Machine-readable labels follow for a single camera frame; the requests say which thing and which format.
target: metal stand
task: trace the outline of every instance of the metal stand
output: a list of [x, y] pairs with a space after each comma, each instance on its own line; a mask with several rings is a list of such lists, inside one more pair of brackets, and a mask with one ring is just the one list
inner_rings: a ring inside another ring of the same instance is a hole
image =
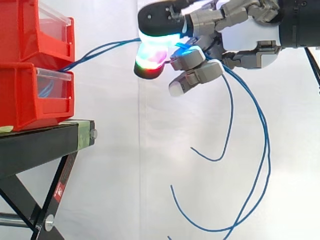
[[[0, 213], [0, 226], [29, 228], [31, 240], [64, 240], [55, 217], [80, 149], [95, 143], [93, 121], [68, 121], [56, 127], [0, 134], [0, 196], [16, 212]], [[42, 207], [16, 174], [62, 157]]]

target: blue wire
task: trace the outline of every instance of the blue wire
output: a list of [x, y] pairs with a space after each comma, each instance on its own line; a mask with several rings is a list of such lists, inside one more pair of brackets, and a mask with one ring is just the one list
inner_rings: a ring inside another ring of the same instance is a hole
[[[270, 176], [271, 176], [271, 147], [270, 147], [270, 139], [269, 139], [269, 131], [268, 131], [268, 125], [267, 125], [267, 120], [266, 120], [266, 117], [257, 101], [257, 99], [255, 98], [254, 94], [251, 92], [250, 88], [248, 87], [248, 85], [243, 81], [243, 79], [238, 76], [236, 73], [234, 73], [231, 69], [229, 69], [227, 66], [223, 66], [225, 71], [231, 75], [245, 90], [246, 92], [250, 95], [251, 99], [253, 100], [254, 102], [254, 105], [257, 109], [257, 112], [258, 112], [258, 115], [259, 115], [259, 118], [261, 120], [261, 124], [262, 124], [262, 127], [263, 127], [263, 132], [264, 132], [264, 148], [263, 148], [263, 154], [262, 154], [262, 158], [261, 158], [261, 163], [260, 163], [260, 166], [259, 166], [259, 169], [258, 169], [258, 173], [256, 175], [256, 178], [255, 178], [255, 181], [253, 183], [253, 186], [252, 186], [252, 189], [250, 191], [250, 194], [249, 196], [247, 197], [246, 201], [244, 202], [234, 224], [230, 227], [226, 227], [226, 228], [222, 228], [222, 229], [207, 229], [207, 228], [204, 228], [204, 227], [201, 227], [200, 225], [196, 224], [195, 222], [193, 222], [185, 213], [184, 211], [182, 210], [182, 208], [180, 207], [180, 204], [177, 200], [177, 197], [176, 197], [176, 194], [175, 194], [175, 190], [174, 190], [174, 187], [171, 185], [170, 188], [171, 188], [171, 192], [172, 192], [172, 196], [173, 196], [173, 199], [174, 199], [174, 202], [178, 208], [178, 210], [180, 211], [180, 213], [192, 224], [194, 225], [195, 227], [197, 227], [198, 229], [201, 229], [203, 231], [206, 231], [206, 232], [212, 232], [212, 233], [217, 233], [217, 232], [224, 232], [224, 231], [229, 231], [227, 236], [224, 238], [225, 240], [230, 236], [230, 234], [232, 233], [232, 231], [234, 230], [234, 228], [240, 224], [242, 224], [258, 207], [258, 205], [261, 203], [261, 201], [263, 200], [265, 194], [266, 194], [266, 191], [267, 191], [267, 188], [268, 188], [268, 185], [269, 185], [269, 179], [270, 179]], [[265, 185], [264, 185], [264, 188], [263, 188], [263, 191], [262, 191], [262, 194], [260, 196], [260, 198], [258, 199], [258, 201], [256, 202], [256, 204], [254, 205], [254, 207], [247, 213], [247, 215], [242, 218], [241, 218], [241, 215], [244, 211], [244, 209], [246, 208], [255, 188], [256, 188], [256, 185], [257, 185], [257, 182], [258, 182], [258, 179], [259, 179], [259, 176], [261, 174], [261, 171], [262, 171], [262, 167], [263, 167], [263, 163], [264, 163], [264, 160], [265, 160], [265, 157], [266, 157], [266, 152], [268, 151], [267, 153], [267, 158], [268, 158], [268, 174], [267, 174], [267, 178], [266, 178], [266, 182], [265, 182]]]
[[[134, 42], [140, 42], [140, 38], [134, 38], [134, 39], [131, 39], [131, 40], [124, 40], [124, 41], [114, 41], [114, 42], [110, 42], [110, 43], [106, 43], [106, 44], [103, 44], [101, 46], [98, 46], [96, 47], [95, 49], [89, 51], [88, 53], [86, 53], [81, 59], [71, 63], [70, 65], [64, 67], [63, 69], [59, 70], [60, 72], [66, 72], [66, 71], [70, 71], [71, 69], [73, 69], [74, 67], [76, 67], [77, 65], [79, 64], [82, 64], [88, 60], [91, 60], [101, 54], [104, 54], [105, 52], [108, 52], [112, 49], [115, 49], [117, 47], [120, 47], [120, 46], [123, 46], [123, 45], [126, 45], [126, 44], [129, 44], [129, 43], [134, 43]], [[98, 53], [95, 53], [95, 54], [92, 54], [94, 53], [95, 51], [99, 50], [99, 49], [102, 49], [102, 48], [105, 48], [105, 47], [108, 47], [108, 46], [111, 46], [111, 45], [116, 45], [116, 46], [113, 46], [113, 47], [110, 47], [108, 49], [105, 49], [103, 51], [100, 51]]]
[[191, 147], [191, 149], [194, 152], [196, 152], [198, 155], [200, 155], [204, 159], [209, 160], [211, 162], [219, 162], [225, 157], [226, 151], [227, 151], [227, 148], [228, 148], [228, 144], [229, 144], [232, 125], [233, 125], [233, 122], [234, 122], [234, 113], [235, 113], [234, 97], [233, 97], [233, 94], [232, 94], [232, 90], [231, 90], [230, 84], [228, 83], [228, 80], [226, 79], [226, 77], [224, 75], [222, 75], [222, 77], [223, 77], [223, 80], [224, 80], [224, 82], [226, 84], [226, 87], [228, 88], [228, 92], [229, 92], [229, 96], [230, 96], [230, 105], [231, 105], [229, 128], [228, 128], [228, 132], [227, 132], [227, 135], [226, 135], [225, 144], [224, 144], [224, 148], [223, 148], [222, 154], [218, 159], [211, 159], [211, 158], [208, 158], [207, 156], [203, 155], [202, 153], [200, 153], [195, 148]]
[[[67, 71], [70, 71], [71, 69], [75, 68], [76, 66], [78, 66], [79, 64], [82, 64], [82, 63], [85, 63], [93, 58], [96, 58], [98, 56], [100, 56], [101, 54], [104, 54], [112, 49], [115, 49], [115, 48], [118, 48], [118, 47], [121, 47], [123, 45], [126, 45], [126, 44], [129, 44], [129, 43], [134, 43], [134, 42], [140, 42], [140, 38], [134, 38], [134, 39], [131, 39], [131, 40], [124, 40], [124, 41], [114, 41], [114, 42], [110, 42], [110, 43], [107, 43], [107, 44], [103, 44], [101, 46], [98, 46], [96, 47], [95, 49], [89, 51], [88, 53], [86, 53], [81, 59], [69, 64], [68, 66], [62, 68], [59, 70], [59, 72], [62, 72], [62, 73], [65, 73]], [[103, 51], [100, 51], [100, 52], [97, 52], [95, 54], [92, 54], [94, 53], [95, 51], [99, 50], [99, 49], [102, 49], [102, 48], [105, 48], [105, 47], [108, 47], [108, 46], [111, 46], [111, 45], [115, 45], [115, 46], [112, 46], [112, 47], [109, 47]], [[51, 91], [53, 90], [54, 88], [54, 82], [50, 82], [50, 84], [48, 86], [46, 86], [40, 93], [39, 93], [39, 97], [40, 98], [47, 98]]]

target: white wall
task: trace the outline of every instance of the white wall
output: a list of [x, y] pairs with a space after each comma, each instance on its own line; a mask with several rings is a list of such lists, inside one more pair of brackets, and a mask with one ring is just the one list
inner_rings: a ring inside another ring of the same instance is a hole
[[[75, 18], [79, 58], [103, 43], [135, 38], [137, 9], [151, 1], [45, 2]], [[177, 73], [170, 67], [156, 80], [134, 76], [137, 46], [113, 50], [75, 69], [76, 117], [94, 119], [99, 138], [79, 154], [56, 225], [67, 240], [166, 240], [167, 235], [174, 240], [221, 240], [226, 233], [202, 232], [180, 215], [170, 184], [197, 223], [230, 226], [251, 189], [263, 150], [255, 107], [229, 78], [235, 119], [227, 155], [219, 163], [201, 159], [191, 146], [212, 157], [223, 148], [230, 116], [223, 80], [172, 98], [168, 84]], [[266, 69], [236, 72], [267, 118], [272, 176], [262, 204], [229, 239], [316, 240], [320, 95], [305, 54], [287, 49]], [[56, 165], [21, 176], [39, 201]], [[266, 167], [253, 200], [262, 191]], [[36, 182], [40, 189], [30, 187]], [[28, 239], [22, 232], [1, 227], [0, 238]]]

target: stacked storage bins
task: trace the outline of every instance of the stacked storage bins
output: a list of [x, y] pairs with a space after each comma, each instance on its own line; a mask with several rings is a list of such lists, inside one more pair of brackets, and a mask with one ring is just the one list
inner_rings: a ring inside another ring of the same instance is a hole
[[0, 132], [51, 127], [74, 115], [74, 20], [38, 0], [0, 1]]

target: screw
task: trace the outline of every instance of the screw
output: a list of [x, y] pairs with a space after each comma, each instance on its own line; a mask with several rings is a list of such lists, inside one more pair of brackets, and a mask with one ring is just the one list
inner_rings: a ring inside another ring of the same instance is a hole
[[90, 131], [90, 138], [96, 140], [98, 138], [98, 131], [96, 129], [92, 129]]
[[55, 217], [51, 214], [46, 217], [45, 223], [44, 223], [44, 229], [47, 232], [50, 232], [55, 226]]

